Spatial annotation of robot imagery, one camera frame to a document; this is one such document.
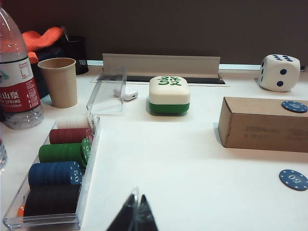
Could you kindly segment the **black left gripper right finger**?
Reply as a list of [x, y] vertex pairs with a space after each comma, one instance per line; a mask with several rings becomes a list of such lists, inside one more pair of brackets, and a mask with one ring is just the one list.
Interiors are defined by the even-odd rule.
[[158, 231], [154, 216], [152, 214], [150, 205], [143, 194], [138, 206], [136, 216], [136, 230], [137, 231]]

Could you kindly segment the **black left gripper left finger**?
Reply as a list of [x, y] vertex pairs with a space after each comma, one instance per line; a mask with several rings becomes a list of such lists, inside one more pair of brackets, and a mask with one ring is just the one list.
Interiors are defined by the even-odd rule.
[[122, 208], [109, 225], [107, 231], [134, 231], [139, 203], [139, 189], [134, 188]]

